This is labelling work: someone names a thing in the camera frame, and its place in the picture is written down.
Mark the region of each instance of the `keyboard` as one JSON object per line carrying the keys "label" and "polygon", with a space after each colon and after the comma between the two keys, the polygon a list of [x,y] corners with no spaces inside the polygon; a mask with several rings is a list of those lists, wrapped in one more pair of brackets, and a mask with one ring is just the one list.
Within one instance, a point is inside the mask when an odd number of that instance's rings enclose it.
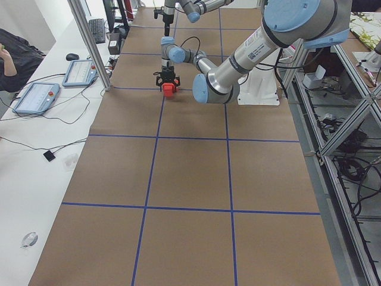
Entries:
{"label": "keyboard", "polygon": [[106,42],[105,23],[103,22],[103,19],[89,20],[89,28],[93,34],[95,43]]}

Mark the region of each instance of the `white table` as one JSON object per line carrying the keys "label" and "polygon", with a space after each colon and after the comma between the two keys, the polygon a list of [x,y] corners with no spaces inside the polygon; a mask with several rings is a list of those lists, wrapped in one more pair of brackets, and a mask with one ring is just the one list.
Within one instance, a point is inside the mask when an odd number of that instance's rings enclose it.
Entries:
{"label": "white table", "polygon": [[[107,43],[97,47],[106,63],[110,57]],[[89,55],[75,21],[68,26],[30,80],[65,73],[69,65],[65,56],[69,52],[78,54],[81,59]],[[63,76],[46,82],[61,83],[62,80]],[[74,97],[82,89],[61,88],[54,104]],[[102,91],[100,79],[85,90],[84,95],[90,104],[86,113],[72,125],[42,117],[19,118],[0,122],[0,136],[35,148],[65,145],[86,138],[102,101]],[[87,103],[78,95],[44,115],[72,122],[80,116]],[[14,117],[8,109],[2,119]],[[84,143],[66,147],[56,153],[56,159],[48,162],[43,157],[43,150],[30,151],[0,139],[0,285],[25,286],[29,283],[73,174],[72,170],[65,168],[63,161],[71,154],[79,156],[83,146]],[[37,243],[29,248],[20,248],[21,240],[29,232],[38,233]]]}

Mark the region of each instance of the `black jacket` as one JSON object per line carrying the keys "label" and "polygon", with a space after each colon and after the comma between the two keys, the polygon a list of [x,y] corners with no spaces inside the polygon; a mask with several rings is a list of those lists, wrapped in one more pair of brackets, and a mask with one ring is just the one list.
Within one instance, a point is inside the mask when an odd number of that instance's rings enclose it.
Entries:
{"label": "black jacket", "polygon": [[19,91],[43,60],[43,53],[28,41],[0,29],[0,43],[11,54],[17,70],[15,76],[4,75],[4,61],[0,58],[0,91]]}
{"label": "black jacket", "polygon": [[352,0],[352,12],[375,12],[381,8],[381,0]]}

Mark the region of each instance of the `tablet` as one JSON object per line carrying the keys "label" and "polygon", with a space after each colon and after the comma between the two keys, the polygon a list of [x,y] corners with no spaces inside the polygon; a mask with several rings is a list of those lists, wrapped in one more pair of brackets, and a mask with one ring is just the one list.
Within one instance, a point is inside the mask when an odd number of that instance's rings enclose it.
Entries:
{"label": "tablet", "polygon": [[27,88],[12,111],[17,114],[41,115],[52,105],[59,92],[60,85],[57,83],[35,82]]}
{"label": "tablet", "polygon": [[92,83],[97,72],[92,60],[70,61],[62,86],[85,87]]}

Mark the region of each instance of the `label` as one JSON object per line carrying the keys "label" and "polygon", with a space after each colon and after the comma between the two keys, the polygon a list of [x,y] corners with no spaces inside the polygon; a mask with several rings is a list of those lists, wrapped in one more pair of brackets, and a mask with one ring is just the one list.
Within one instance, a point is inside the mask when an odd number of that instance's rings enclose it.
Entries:
{"label": "label", "polygon": [[261,61],[261,57],[269,51],[271,51],[271,49],[267,46],[264,38],[262,37],[262,29],[256,30],[245,41],[245,55],[253,63]]}

